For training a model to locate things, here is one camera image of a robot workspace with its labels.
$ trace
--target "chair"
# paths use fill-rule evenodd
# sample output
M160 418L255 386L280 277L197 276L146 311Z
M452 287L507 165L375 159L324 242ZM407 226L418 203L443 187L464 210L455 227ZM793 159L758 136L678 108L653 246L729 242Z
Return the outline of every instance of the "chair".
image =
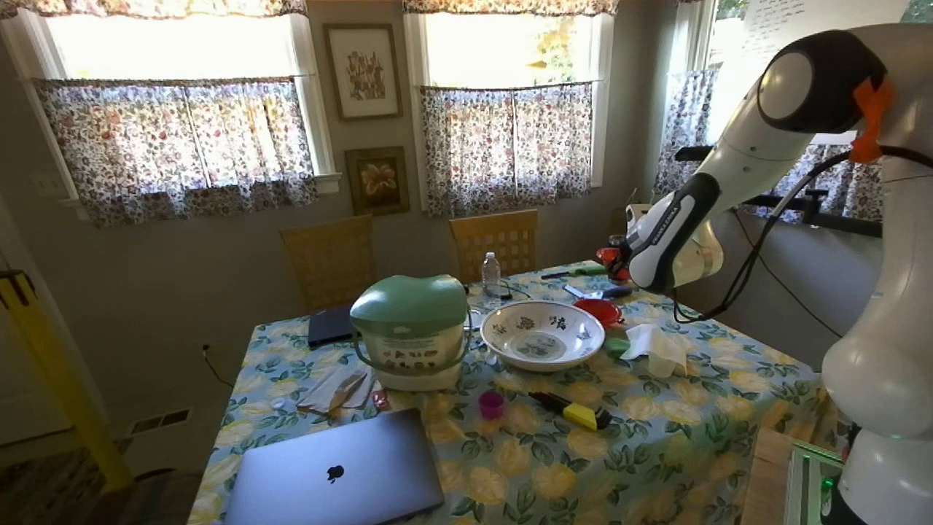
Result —
M448 235L464 284L478 284L485 251L494 251L500 276L536 268L536 210L448 219Z
M309 311L350 308L375 284L370 216L316 222L280 238Z

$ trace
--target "clear bottle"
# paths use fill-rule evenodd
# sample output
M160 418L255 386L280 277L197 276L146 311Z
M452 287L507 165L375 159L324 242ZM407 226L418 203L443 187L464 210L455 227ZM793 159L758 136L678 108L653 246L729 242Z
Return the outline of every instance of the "clear bottle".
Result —
M500 297L500 265L494 251L485 251L481 268L478 268L481 287L485 297Z

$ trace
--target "picture frame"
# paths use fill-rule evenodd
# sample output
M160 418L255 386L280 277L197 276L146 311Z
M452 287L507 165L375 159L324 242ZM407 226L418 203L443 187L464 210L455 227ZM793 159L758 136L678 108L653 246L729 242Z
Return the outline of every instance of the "picture frame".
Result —
M407 182L405 182L405 149L346 149L346 182L351 214L405 214Z
M324 23L341 120L399 118L399 70L386 23Z

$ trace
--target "floral tablecloth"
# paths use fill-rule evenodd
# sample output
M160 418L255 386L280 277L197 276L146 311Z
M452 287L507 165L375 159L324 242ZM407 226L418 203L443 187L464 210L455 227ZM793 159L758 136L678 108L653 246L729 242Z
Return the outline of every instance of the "floral tablecloth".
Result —
M602 276L541 276L510 277L512 300L570 305L564 284L609 287ZM494 311L474 293L468 305L474 321ZM418 408L446 491L446 506L414 523L733 523L755 432L813 439L825 392L808 365L717 321L675 324L660 296L636 293L618 308L628 328L660 324L688 338L684 367L655 379L644 360L599 350L563 373L522 373L490 360L471 337L458 392L386 392L389 408ZM324 420L281 404L332 367L356 365L350 344L309 350L305 337L305 319L254 330L188 523L220 523L243 449L375 416L364 405ZM507 398L494 423L474 408L485 389ZM585 432L541 411L523 392L599 405L618 420Z

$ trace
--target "white plate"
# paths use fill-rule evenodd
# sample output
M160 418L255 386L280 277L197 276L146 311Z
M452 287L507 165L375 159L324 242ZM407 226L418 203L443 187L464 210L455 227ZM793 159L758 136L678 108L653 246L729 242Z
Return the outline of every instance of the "white plate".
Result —
M481 338L512 367L563 372L596 354L605 330L570 305L512 300L483 319Z

